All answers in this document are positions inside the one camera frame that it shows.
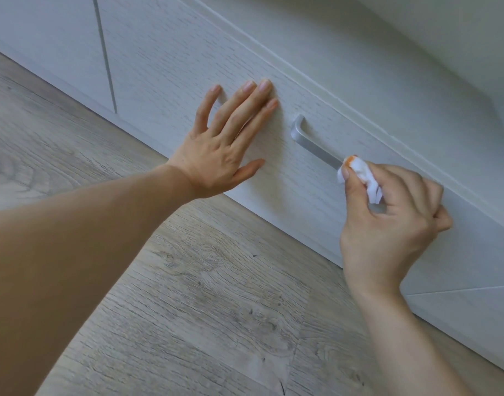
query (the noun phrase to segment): hand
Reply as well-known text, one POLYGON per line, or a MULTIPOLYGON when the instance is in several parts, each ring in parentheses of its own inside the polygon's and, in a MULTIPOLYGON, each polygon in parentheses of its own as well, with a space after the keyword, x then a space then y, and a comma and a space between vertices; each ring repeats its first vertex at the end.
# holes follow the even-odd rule
POLYGON ((440 204, 441 185, 392 165, 368 163, 382 188, 385 214, 367 206, 364 185, 343 170, 347 221, 340 237, 344 272, 355 299, 400 294, 399 286, 413 263, 452 219, 440 204))
POLYGON ((186 176, 194 198, 233 189, 265 163, 257 159, 240 167, 255 135, 278 106, 277 99, 269 98, 272 83, 267 79, 259 86, 246 82, 219 108, 208 127, 208 116, 221 90, 215 85, 208 91, 197 109, 192 130, 167 162, 186 176))

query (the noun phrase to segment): silver handle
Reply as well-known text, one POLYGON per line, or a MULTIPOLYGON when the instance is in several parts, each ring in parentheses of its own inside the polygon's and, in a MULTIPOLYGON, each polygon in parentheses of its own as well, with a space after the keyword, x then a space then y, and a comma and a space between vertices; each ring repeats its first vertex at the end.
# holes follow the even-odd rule
POLYGON ((300 114, 294 120, 292 128, 290 129, 290 135, 292 136, 292 139, 294 139, 296 143, 302 146, 304 149, 308 150, 323 162, 327 163, 338 171, 341 167, 341 159, 336 158, 323 147, 318 146, 301 130, 301 123, 303 122, 303 119, 304 116, 300 114))

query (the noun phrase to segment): forearm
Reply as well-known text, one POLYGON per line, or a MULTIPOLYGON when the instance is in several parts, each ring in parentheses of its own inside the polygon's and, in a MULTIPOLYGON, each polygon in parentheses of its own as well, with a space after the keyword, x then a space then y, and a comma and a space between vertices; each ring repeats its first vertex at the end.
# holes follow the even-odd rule
POLYGON ((191 199, 184 175, 163 166, 0 212, 5 393, 35 392, 154 230, 191 199))
POLYGON ((392 394, 471 395, 400 293, 380 298, 358 296, 356 299, 392 394))

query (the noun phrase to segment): finger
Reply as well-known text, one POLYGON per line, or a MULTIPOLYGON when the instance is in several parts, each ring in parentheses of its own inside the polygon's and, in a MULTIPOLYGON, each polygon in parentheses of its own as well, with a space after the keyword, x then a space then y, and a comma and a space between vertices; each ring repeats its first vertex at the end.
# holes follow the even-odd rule
POLYGON ((354 171, 348 167, 341 168, 345 179, 345 201, 347 202, 348 219, 357 219, 370 213, 367 190, 354 171))
POLYGON ((195 114, 195 122, 193 123, 192 129, 193 133, 199 134, 206 132, 206 129, 208 128, 208 118, 210 116, 210 112, 217 100, 217 97, 219 97, 219 94, 221 94, 221 90, 221 85, 215 84, 204 96, 204 99, 201 101, 199 108, 197 108, 197 113, 195 114))
POLYGON ((275 111, 276 107, 279 105, 278 99, 271 99, 266 103, 263 108, 253 117, 242 129, 242 131, 237 135, 232 143, 231 147, 235 147, 235 152, 244 155, 255 135, 265 125, 265 122, 270 118, 272 113, 275 111))
POLYGON ((393 212, 393 208, 395 207, 417 210, 413 197, 406 183, 400 176, 380 165, 373 164, 369 161, 366 162, 375 180, 382 189, 382 195, 384 196, 388 213, 393 212))
POLYGON ((250 179, 255 175, 259 168, 261 168, 265 164, 265 160, 260 158, 258 160, 250 161, 244 167, 239 168, 233 174, 233 178, 230 182, 230 189, 233 189, 235 186, 243 183, 245 180, 250 179))
POLYGON ((441 205, 434 215, 435 223, 438 232, 444 232, 453 226, 453 219, 446 210, 446 207, 441 205))
POLYGON ((396 165, 381 164, 380 166, 400 176, 413 197, 417 210, 427 218, 433 217, 428 199, 428 189, 426 188, 425 182, 422 180, 422 176, 418 172, 396 165))
POLYGON ((263 79, 252 94, 235 109, 221 131, 223 144, 233 143, 244 124, 265 105, 271 90, 272 82, 263 79))
POLYGON ((441 205, 442 193, 444 192, 444 188, 442 185, 439 185, 437 182, 433 180, 422 178, 424 181, 424 185, 428 190, 428 200, 430 203, 430 212, 432 216, 435 215, 437 210, 439 210, 439 206, 441 205))
POLYGON ((226 125, 228 119, 235 111, 235 109, 240 106, 244 100, 248 98, 250 93, 254 91, 256 84, 254 81, 248 81, 239 88, 237 92, 233 94, 229 100, 224 103, 213 117, 213 121, 208 128, 208 133, 212 136, 217 136, 221 133, 222 128, 226 125))

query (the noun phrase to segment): floor plank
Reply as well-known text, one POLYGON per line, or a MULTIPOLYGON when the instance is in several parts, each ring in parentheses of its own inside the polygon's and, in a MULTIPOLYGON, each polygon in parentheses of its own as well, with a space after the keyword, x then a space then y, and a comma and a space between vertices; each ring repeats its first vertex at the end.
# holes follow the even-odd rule
MULTIPOLYGON (((0 55, 0 209, 165 159, 0 55)), ((504 372, 423 324, 478 395, 504 372)), ((40 395, 386 394, 341 269, 225 196, 164 223, 40 395)))

